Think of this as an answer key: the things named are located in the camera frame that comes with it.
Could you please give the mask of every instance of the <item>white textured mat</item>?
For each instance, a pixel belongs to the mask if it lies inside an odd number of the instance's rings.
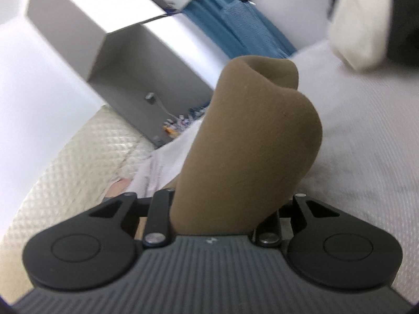
[[[13,303],[32,288],[21,261],[29,238],[98,204],[110,180],[132,176],[152,151],[147,139],[103,106],[32,187],[0,242],[0,295]]]

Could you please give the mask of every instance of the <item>small objects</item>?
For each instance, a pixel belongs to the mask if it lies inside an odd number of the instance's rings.
[[[167,119],[163,123],[163,130],[169,135],[170,138],[177,138],[181,134],[180,128],[171,119]]]
[[[201,118],[205,114],[205,112],[207,111],[208,105],[209,104],[206,104],[205,106],[199,107],[199,108],[190,108],[189,109],[189,117],[192,120],[197,120],[197,119]]]
[[[191,126],[192,122],[190,119],[185,118],[184,115],[179,116],[178,120],[178,127],[181,129],[181,131],[185,131],[189,126]]]
[[[166,12],[167,15],[172,16],[175,15],[177,13],[179,13],[179,11],[176,9],[175,7],[175,3],[174,2],[169,2],[164,8],[163,10]]]

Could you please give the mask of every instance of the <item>screw head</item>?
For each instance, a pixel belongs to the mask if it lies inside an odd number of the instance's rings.
[[[279,236],[273,232],[264,232],[259,235],[258,240],[262,244],[275,244],[279,242]]]
[[[159,244],[166,239],[166,236],[161,232],[151,232],[145,235],[144,240],[149,244]]]
[[[208,244],[213,244],[218,242],[218,239],[216,239],[215,237],[210,237],[208,239],[205,240]]]

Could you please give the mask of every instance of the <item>cable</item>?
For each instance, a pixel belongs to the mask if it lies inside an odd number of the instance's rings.
[[[163,103],[161,102],[161,100],[160,100],[159,96],[157,95],[157,93],[154,93],[154,98],[155,98],[155,99],[156,99],[156,101],[157,101],[157,105],[159,105],[159,106],[160,106],[160,108],[164,111],[164,113],[166,113],[167,115],[169,115],[169,116],[171,116],[171,117],[175,118],[177,121],[180,121],[180,119],[179,119],[177,116],[175,116],[175,115],[171,114],[169,111],[167,111],[167,109],[164,107],[164,105],[163,105]]]

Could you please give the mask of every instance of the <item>blue fabric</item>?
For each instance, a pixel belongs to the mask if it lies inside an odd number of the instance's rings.
[[[288,39],[254,5],[240,0],[192,0],[182,11],[233,59],[241,55],[287,58]]]

